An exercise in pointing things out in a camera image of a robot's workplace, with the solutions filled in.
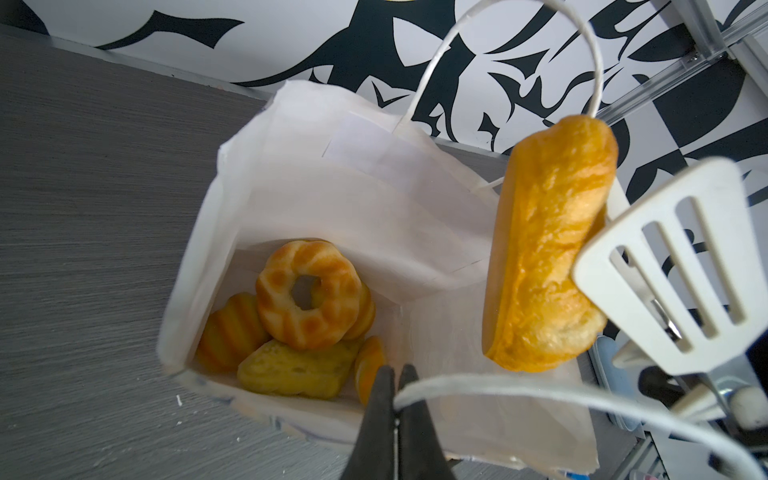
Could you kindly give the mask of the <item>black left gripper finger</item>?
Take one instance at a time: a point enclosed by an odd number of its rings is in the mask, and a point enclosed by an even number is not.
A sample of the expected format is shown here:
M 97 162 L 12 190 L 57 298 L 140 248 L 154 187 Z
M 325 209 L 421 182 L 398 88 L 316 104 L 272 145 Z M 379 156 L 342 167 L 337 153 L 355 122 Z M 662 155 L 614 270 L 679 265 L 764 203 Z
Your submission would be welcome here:
M 395 476 L 394 370 L 378 369 L 364 417 L 341 480 L 392 480 Z
M 425 400 L 398 413 L 398 478 L 455 480 L 436 434 Z

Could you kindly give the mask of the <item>left gripper white spatula finger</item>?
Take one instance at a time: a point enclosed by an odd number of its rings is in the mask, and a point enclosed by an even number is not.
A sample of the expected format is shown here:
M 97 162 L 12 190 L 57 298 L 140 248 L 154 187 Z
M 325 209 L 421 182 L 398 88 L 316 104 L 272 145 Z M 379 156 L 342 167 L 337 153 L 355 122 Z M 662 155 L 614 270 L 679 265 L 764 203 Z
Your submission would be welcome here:
M 767 279 L 738 165 L 706 158 L 637 201 L 580 251 L 577 287 L 670 375 L 710 372 L 767 329 Z
M 706 278 L 676 214 L 690 200 L 730 303 Z M 697 323 L 657 264 L 643 227 L 659 226 L 703 321 Z M 767 279 L 738 176 L 677 176 L 622 213 L 605 230 L 616 279 L 606 314 L 630 338 L 613 358 L 619 368 L 652 362 L 671 376 L 701 381 L 671 410 L 693 421 L 732 417 L 746 431 L 767 424 L 767 396 L 746 356 L 767 329 Z

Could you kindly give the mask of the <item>croissant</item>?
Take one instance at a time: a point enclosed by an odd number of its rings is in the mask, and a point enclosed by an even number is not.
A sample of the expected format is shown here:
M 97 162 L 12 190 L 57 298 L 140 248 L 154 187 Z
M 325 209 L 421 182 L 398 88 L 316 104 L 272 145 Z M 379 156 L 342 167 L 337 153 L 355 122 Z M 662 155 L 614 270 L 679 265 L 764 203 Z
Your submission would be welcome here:
M 236 376 L 241 386 L 267 395 L 333 399 L 346 383 L 361 340 L 340 341 L 319 350 L 298 351 L 271 340 L 243 360 Z
M 585 352 L 607 319 L 575 285 L 582 247 L 604 225 L 618 144 L 601 120 L 575 115 L 520 141 L 499 198 L 482 352 L 538 373 Z
M 381 338 L 379 336 L 367 338 L 358 351 L 354 371 L 356 392 L 363 406 L 368 405 L 377 371 L 387 364 Z
M 376 316 L 376 306 L 369 287 L 363 283 L 360 297 L 359 315 L 355 323 L 343 336 L 344 340 L 354 340 L 366 334 Z
M 209 372 L 232 372 L 271 339 L 259 319 L 256 296 L 242 292 L 209 315 L 195 358 Z

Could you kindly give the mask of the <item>ring donut bread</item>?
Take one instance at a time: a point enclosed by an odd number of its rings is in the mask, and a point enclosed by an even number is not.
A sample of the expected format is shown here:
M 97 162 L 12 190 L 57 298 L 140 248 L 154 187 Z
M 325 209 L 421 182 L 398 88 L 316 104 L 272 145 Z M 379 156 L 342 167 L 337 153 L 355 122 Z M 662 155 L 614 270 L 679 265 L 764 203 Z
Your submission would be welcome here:
M 363 285 L 355 267 L 323 240 L 294 240 L 278 248 L 255 290 L 265 330 L 299 351 L 336 344 L 361 314 Z

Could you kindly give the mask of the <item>floral white paper bag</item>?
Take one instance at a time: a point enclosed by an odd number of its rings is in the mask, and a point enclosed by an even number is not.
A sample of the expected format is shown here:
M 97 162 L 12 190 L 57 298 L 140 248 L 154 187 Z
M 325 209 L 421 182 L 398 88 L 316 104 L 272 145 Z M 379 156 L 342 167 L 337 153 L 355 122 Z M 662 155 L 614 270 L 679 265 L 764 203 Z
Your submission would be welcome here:
M 383 303 L 374 329 L 392 361 L 460 390 L 433 405 L 447 456 L 550 474 L 598 466 L 578 366 L 507 372 L 480 351 L 498 196 L 414 123 L 341 87 L 287 81 L 219 149 L 160 327 L 157 355 L 180 384 L 241 414 L 348 449 L 363 411 L 338 400 L 266 396 L 195 351 L 206 318 L 252 291 L 268 255 L 327 240 Z

